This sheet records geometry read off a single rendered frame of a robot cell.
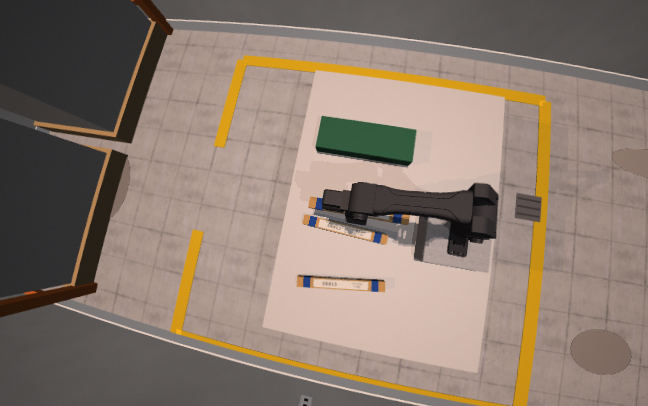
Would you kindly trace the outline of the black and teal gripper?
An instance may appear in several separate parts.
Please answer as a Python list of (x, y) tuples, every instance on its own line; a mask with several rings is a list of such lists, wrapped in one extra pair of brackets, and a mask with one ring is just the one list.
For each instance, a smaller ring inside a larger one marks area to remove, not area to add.
[(366, 221), (358, 221), (358, 220), (352, 220), (352, 217), (345, 217), (345, 221), (347, 223), (353, 223), (353, 224), (358, 224), (358, 225), (366, 225), (366, 223), (367, 223), (367, 219), (366, 219)]

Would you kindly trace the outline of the brown cardboard box with blue bands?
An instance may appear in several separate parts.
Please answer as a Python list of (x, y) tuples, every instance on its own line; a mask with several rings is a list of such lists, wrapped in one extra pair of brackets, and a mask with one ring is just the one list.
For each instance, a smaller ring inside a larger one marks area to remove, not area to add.
[(385, 245), (387, 244), (388, 235), (386, 234), (382, 234), (382, 233), (330, 221), (330, 220), (325, 220), (314, 216), (304, 215), (302, 224), (345, 234), (356, 238), (373, 241), (376, 243), (381, 243)]

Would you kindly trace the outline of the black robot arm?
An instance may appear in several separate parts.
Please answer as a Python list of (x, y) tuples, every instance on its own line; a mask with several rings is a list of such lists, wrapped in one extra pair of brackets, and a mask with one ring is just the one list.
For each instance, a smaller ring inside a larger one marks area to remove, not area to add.
[(359, 221), (366, 221), (367, 216), (395, 214), (450, 221), (447, 253), (466, 257), (469, 240), (483, 243), (483, 239), (496, 239), (498, 199), (497, 192), (486, 183), (474, 183), (468, 190), (437, 193), (357, 182), (351, 191), (325, 189), (322, 209), (345, 211), (346, 217)]

